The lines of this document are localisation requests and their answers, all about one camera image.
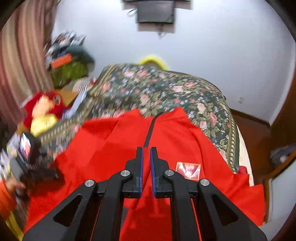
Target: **person's arm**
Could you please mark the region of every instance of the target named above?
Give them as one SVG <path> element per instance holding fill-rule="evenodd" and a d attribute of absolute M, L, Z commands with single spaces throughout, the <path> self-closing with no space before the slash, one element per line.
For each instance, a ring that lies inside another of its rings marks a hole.
<path fill-rule="evenodd" d="M 0 182 L 0 215 L 4 220 L 9 217 L 10 211 L 16 206 L 14 198 L 16 188 L 24 189 L 25 185 L 14 178 Z"/>

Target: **silver screw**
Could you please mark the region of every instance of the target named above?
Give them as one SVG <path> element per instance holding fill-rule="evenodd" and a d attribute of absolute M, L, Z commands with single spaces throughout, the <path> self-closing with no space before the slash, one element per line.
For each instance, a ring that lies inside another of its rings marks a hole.
<path fill-rule="evenodd" d="M 170 176 L 174 175 L 174 171 L 173 170 L 166 170 L 165 174 L 170 177 Z"/>
<path fill-rule="evenodd" d="M 208 186 L 210 184 L 210 182 L 208 179 L 201 179 L 200 184 L 203 186 Z"/>
<path fill-rule="evenodd" d="M 130 171 L 128 171 L 128 170 L 123 170 L 121 173 L 120 173 L 120 175 L 122 175 L 123 177 L 127 177 L 128 175 L 130 175 Z"/>
<path fill-rule="evenodd" d="M 94 180 L 87 180 L 85 181 L 84 185 L 87 187 L 92 187 L 94 185 Z"/>

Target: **brown floor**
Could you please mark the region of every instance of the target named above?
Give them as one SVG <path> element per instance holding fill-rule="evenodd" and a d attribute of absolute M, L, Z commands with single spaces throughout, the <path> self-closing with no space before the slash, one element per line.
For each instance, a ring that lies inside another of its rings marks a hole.
<path fill-rule="evenodd" d="M 244 138 L 249 154 L 255 184 L 263 182 L 264 176 L 273 171 L 269 160 L 271 133 L 269 128 L 253 120 L 233 115 Z"/>

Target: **floral fabric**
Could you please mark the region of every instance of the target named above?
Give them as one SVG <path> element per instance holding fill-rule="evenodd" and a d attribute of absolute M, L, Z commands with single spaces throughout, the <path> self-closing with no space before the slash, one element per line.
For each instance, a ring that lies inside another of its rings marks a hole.
<path fill-rule="evenodd" d="M 86 119 L 117 117 L 134 108 L 148 117 L 178 106 L 237 173 L 237 127 L 220 90 L 202 78 L 135 64 L 105 67 L 76 114 L 69 120 L 60 120 L 40 138 L 44 150 L 56 156 L 68 146 Z"/>

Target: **orange sleeve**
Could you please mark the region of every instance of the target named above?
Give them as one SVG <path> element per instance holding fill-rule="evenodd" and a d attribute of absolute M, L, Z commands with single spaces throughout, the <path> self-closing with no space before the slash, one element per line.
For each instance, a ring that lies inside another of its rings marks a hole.
<path fill-rule="evenodd" d="M 4 220 L 9 217 L 9 212 L 16 206 L 16 202 L 11 193 L 6 189 L 4 182 L 0 183 L 0 215 Z"/>

